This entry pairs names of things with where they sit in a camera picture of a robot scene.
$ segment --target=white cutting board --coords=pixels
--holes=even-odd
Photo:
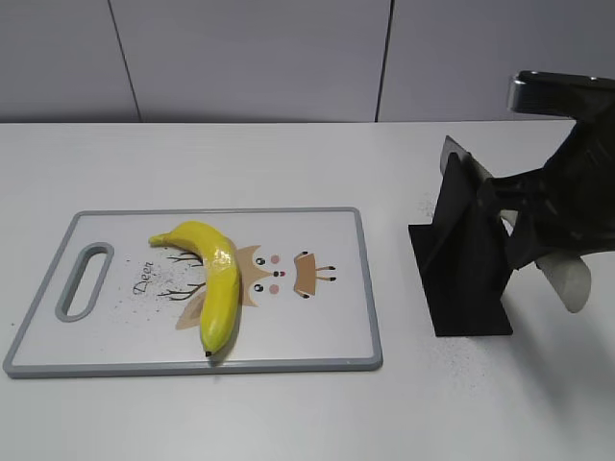
[[[190,255],[181,250],[147,243],[149,236],[188,220],[218,228],[241,256],[244,294],[234,344],[213,360],[205,358],[198,327],[202,298],[197,297],[207,295],[207,286],[178,301],[206,280],[204,267],[198,260],[183,260]],[[57,313],[62,291],[84,248],[100,243],[112,251],[98,297],[83,318],[66,322]],[[296,263],[298,255],[307,263]],[[310,258],[324,269],[314,273]],[[305,298],[315,277],[322,279]],[[74,305],[70,312],[83,308]],[[373,370],[380,365],[367,257],[354,208],[79,213],[4,364],[13,377]]]

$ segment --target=gray cutting board rim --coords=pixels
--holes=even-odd
[[[152,216],[152,215],[198,215],[198,214],[245,214],[258,213],[351,213],[357,236],[357,253],[360,261],[360,272],[364,289],[364,300],[369,321],[368,334],[371,336],[371,354],[365,356],[339,356],[327,358],[284,358],[284,359],[249,359],[223,360],[215,363],[206,360],[192,361],[162,361],[134,363],[78,363],[78,364],[15,364],[21,343],[28,328],[37,314],[37,308],[51,278],[61,262],[64,250],[69,245],[74,230],[80,220],[87,217],[102,216]],[[300,207],[300,208],[230,208],[230,209],[163,209],[163,210],[101,210],[82,211],[77,213],[52,260],[52,263],[39,287],[35,299],[19,329],[12,346],[5,358],[3,368],[10,377],[62,377],[62,376],[153,376],[153,375],[196,375],[196,374],[228,374],[228,373],[269,373],[269,372],[308,372],[308,371],[370,371],[378,369],[382,364],[382,351],[378,320],[374,307],[371,279],[367,262],[363,228],[359,211],[350,206],[343,207]]]

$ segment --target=deer ear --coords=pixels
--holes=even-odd
[[[177,324],[175,324],[175,329],[186,329],[199,326],[205,294],[206,292],[202,291],[195,298],[190,300],[177,321]]]

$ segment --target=banana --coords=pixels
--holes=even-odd
[[[208,291],[201,312],[205,355],[220,351],[233,332],[239,308],[241,277],[229,240],[205,223],[187,221],[149,239],[154,247],[170,245],[199,255],[208,269]]]

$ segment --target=white table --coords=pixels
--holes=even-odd
[[[370,373],[2,374],[0,459],[613,459],[615,255],[587,258],[577,315],[528,267],[504,295],[513,336],[437,339],[406,229],[430,220],[445,134],[501,176],[571,126],[0,126],[3,355],[79,210],[356,206],[384,356]]]

